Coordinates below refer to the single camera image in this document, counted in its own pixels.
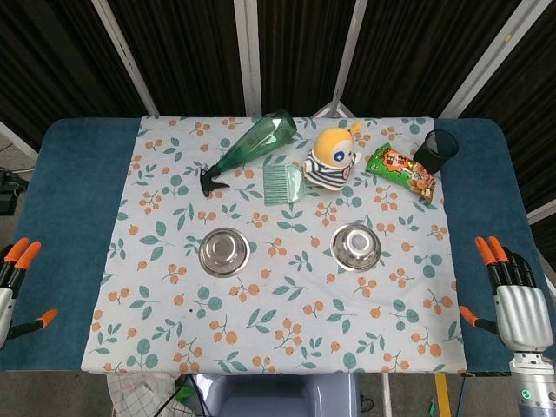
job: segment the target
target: yellow toy head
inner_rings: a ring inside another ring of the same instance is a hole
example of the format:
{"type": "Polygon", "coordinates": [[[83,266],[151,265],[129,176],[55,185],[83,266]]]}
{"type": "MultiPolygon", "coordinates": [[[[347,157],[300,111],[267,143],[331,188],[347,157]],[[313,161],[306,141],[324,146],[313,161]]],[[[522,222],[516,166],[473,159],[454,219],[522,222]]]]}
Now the yellow toy head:
{"type": "Polygon", "coordinates": [[[331,168],[346,168],[352,162],[353,135],[360,130],[361,122],[354,122],[350,129],[324,129],[314,141],[314,157],[331,168]]]}

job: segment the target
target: green spray bottle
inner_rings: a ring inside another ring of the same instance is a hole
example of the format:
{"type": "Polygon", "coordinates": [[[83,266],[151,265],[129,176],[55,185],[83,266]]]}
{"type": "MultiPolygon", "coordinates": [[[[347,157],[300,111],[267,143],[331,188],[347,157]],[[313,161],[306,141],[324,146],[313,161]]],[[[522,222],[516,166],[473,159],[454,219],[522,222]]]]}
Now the green spray bottle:
{"type": "Polygon", "coordinates": [[[215,182],[214,178],[222,172],[239,167],[253,161],[280,146],[293,142],[297,131],[294,119],[286,110],[278,110],[263,116],[220,158],[220,161],[208,171],[201,171],[201,189],[205,197],[215,189],[229,187],[223,182],[215,182]]]}

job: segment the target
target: orange fingertip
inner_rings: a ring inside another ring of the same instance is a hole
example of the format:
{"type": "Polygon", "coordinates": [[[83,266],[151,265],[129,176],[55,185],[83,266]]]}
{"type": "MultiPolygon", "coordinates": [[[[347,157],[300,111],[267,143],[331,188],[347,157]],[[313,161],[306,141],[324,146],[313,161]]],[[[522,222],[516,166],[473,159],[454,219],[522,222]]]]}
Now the orange fingertip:
{"type": "Polygon", "coordinates": [[[3,258],[6,262],[17,262],[25,248],[29,245],[29,239],[22,237],[17,243],[10,249],[10,252],[3,258]]]}
{"type": "Polygon", "coordinates": [[[475,237],[475,245],[479,250],[480,256],[483,258],[483,262],[485,263],[485,265],[496,263],[496,258],[493,255],[493,251],[490,250],[487,242],[482,237],[475,237]]]}
{"type": "Polygon", "coordinates": [[[17,261],[16,268],[29,269],[31,261],[33,261],[33,258],[36,256],[36,254],[38,254],[39,250],[41,250],[41,242],[34,241],[33,243],[31,243],[27,250],[23,252],[23,255],[21,255],[21,257],[17,261]]]}
{"type": "Polygon", "coordinates": [[[472,325],[473,327],[476,326],[479,317],[473,314],[473,311],[471,311],[466,306],[460,306],[460,314],[461,317],[463,317],[470,325],[472,325]]]}
{"type": "Polygon", "coordinates": [[[493,251],[496,261],[508,262],[506,252],[502,248],[502,245],[500,245],[498,239],[496,239],[494,236],[490,236],[488,238],[488,246],[490,246],[490,249],[493,251]]]}
{"type": "Polygon", "coordinates": [[[58,315],[58,310],[56,308],[52,308],[41,315],[38,320],[43,322],[43,328],[46,328],[51,321],[53,321],[56,316],[58,315]]]}

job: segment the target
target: black cup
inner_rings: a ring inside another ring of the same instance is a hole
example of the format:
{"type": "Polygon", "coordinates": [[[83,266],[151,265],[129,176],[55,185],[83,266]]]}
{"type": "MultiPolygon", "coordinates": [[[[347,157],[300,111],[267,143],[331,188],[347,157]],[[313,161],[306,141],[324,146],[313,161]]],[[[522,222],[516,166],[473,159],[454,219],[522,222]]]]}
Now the black cup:
{"type": "Polygon", "coordinates": [[[427,133],[425,141],[414,155],[414,161],[425,167],[429,174],[440,171],[444,162],[460,150],[456,138],[445,130],[435,129],[427,133]]]}

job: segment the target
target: table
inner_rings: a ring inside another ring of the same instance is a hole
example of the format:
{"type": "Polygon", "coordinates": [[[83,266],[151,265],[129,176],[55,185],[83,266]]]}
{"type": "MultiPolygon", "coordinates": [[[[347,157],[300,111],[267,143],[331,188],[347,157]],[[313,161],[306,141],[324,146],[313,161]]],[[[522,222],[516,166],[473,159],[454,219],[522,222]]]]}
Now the table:
{"type": "MultiPolygon", "coordinates": [[[[41,240],[43,251],[27,275],[14,321],[51,307],[60,315],[47,331],[7,343],[1,368],[79,368],[138,126],[139,119],[75,119],[47,132],[17,230],[17,237],[41,240]]],[[[542,276],[506,142],[486,120],[437,120],[435,126],[460,139],[460,153],[442,170],[459,303],[494,318],[476,235],[497,235],[542,276]]],[[[549,300],[546,283],[537,281],[549,300]]],[[[552,306],[549,312],[555,323],[552,306]]],[[[462,333],[469,371],[507,370],[512,354],[496,337],[466,323],[462,333]]],[[[553,347],[547,353],[554,357],[553,347]]]]}

